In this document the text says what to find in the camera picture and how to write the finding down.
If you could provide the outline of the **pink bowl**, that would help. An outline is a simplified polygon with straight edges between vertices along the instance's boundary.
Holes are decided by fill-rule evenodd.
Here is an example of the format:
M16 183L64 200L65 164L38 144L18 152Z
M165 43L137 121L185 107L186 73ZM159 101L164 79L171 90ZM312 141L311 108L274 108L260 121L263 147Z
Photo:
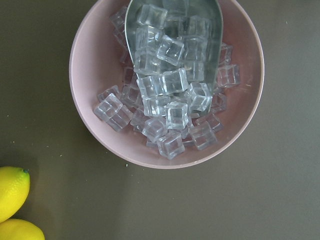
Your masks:
M69 81L77 111L90 133L106 149L131 163L155 169L178 169L205 162L228 148L245 130L258 107L264 85L265 64L259 35L250 17L235 0L219 2L223 17L223 42L233 46L231 62L239 65L240 84L228 88L226 110L218 117L223 130L218 142L204 150L189 147L172 160L147 147L145 137L127 127L120 132L93 112L97 94L121 85L123 66L120 45L113 36L109 17L125 0L99 0L83 19L73 41Z

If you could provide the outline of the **clear ice cube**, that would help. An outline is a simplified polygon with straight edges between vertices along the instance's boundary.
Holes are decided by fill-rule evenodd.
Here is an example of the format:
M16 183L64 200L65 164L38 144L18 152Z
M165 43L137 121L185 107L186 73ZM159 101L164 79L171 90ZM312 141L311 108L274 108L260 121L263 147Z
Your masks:
M212 103L213 95L205 82L191 82L187 89L192 111L204 112Z
M171 101L165 107L166 127L168 129L182 130L186 127L188 120L188 105L185 102Z
M135 32L135 50L155 51L162 40L164 31L149 25L140 26Z
M183 51L184 43L181 40L164 35L156 50L156 57L173 66L177 66Z
M100 102L93 113L116 132L122 131L134 115L113 93Z
M163 29L168 10L153 4L143 4L137 17L137 23L141 26L151 26Z
M201 151L218 142L217 137L208 122L189 129L189 134L196 146Z
M218 68L217 86L231 88L240 84L240 67L238 64L223 65Z
M156 143L159 154L169 160L185 151L182 135L176 131L169 131L166 135L160 137Z
M161 75L163 94L182 93L188 89L186 70L179 68L173 71L166 71Z
M168 132L166 120L162 116L152 117L145 121L142 134L155 143Z
M149 75L138 78L136 82L143 99L162 96L164 94L162 80L159 75Z

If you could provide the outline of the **metal ice scoop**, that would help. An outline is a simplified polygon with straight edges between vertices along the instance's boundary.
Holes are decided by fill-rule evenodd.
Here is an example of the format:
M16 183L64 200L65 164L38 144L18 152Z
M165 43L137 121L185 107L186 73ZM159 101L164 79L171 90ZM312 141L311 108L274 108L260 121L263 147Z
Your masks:
M137 23L138 15L143 5L149 4L168 10L162 29L164 35L181 40L184 44L177 66L157 58L157 49L136 50L136 30L144 26ZM137 79L151 75L158 75L161 78L164 72L184 68L188 84L206 83L213 97L223 35L223 18L217 1L133 0L129 3L125 14L124 31ZM187 102L188 109L192 113L206 114L209 107L203 112L191 110L191 98L187 91L188 89L184 92L147 98L141 96L145 115L164 116L166 105L175 96Z

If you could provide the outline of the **yellow lemon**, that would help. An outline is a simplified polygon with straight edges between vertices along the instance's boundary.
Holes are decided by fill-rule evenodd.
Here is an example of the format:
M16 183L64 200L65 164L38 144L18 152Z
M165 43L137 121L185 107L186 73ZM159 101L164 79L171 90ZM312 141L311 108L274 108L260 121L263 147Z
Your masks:
M0 168L0 222L12 217L25 203L30 191L29 171L14 166Z
M8 219L0 224L1 240L44 240L43 231L22 219Z

